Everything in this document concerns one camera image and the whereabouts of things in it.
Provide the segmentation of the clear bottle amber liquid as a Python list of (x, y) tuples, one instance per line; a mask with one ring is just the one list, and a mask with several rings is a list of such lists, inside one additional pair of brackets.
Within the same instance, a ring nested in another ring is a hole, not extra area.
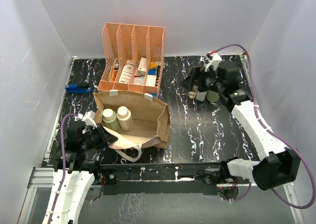
[(198, 93), (198, 86), (193, 85), (193, 87), (188, 91), (188, 97), (194, 99)]

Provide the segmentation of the white bottle dark grey cap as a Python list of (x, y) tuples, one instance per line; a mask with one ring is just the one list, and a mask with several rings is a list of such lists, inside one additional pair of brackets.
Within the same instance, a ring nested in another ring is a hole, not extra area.
[(206, 97), (206, 94), (207, 94), (206, 91), (204, 91), (204, 92), (198, 91), (198, 92), (197, 92), (197, 95), (196, 95), (196, 100), (198, 100), (198, 101), (204, 101), (204, 100), (205, 100), (205, 97)]

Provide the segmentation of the brown canvas tote bag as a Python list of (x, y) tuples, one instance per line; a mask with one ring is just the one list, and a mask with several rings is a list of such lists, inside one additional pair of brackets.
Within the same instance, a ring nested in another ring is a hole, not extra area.
[[(150, 94), (133, 91), (110, 90), (94, 93), (93, 96), (97, 105), (95, 123), (118, 138), (109, 148), (126, 160), (136, 162), (140, 159), (141, 150), (148, 147), (167, 148), (170, 134), (168, 104)], [(122, 106), (130, 110), (134, 126), (128, 131), (120, 129), (115, 132), (106, 127), (103, 111), (112, 109), (117, 112)]]

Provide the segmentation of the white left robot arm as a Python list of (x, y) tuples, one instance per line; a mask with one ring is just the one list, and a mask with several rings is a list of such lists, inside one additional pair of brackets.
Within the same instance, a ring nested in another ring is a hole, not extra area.
[(118, 134), (101, 124), (71, 123), (63, 136), (60, 154), (54, 161), (53, 182), (44, 224), (76, 224), (87, 193), (93, 184), (105, 186), (111, 174), (101, 171), (98, 161), (88, 161), (85, 153), (108, 147)]

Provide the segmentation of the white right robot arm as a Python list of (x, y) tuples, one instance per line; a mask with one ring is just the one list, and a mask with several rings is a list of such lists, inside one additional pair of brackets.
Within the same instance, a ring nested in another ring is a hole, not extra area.
[(220, 177), (231, 183), (237, 177), (254, 181), (261, 190), (296, 180), (300, 158), (293, 149), (262, 127), (263, 119), (254, 113), (253, 96), (238, 80), (239, 68), (232, 61), (221, 61), (216, 70), (194, 67), (182, 82), (188, 92), (213, 91), (232, 116), (243, 126), (254, 144), (259, 161), (231, 158), (223, 162)]

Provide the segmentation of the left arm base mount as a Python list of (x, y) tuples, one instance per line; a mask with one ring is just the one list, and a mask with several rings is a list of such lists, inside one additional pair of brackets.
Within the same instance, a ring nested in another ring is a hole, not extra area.
[(95, 180), (93, 184), (96, 185), (115, 185), (118, 181), (118, 173), (113, 169), (101, 169), (94, 173)]

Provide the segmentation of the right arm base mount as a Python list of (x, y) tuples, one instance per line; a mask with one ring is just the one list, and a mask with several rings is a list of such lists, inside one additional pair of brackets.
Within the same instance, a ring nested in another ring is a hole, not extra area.
[(228, 183), (231, 186), (228, 189), (237, 187), (239, 183), (239, 177), (230, 175), (230, 173), (225, 169), (203, 169), (198, 171), (198, 176), (205, 184), (219, 184), (219, 183)]

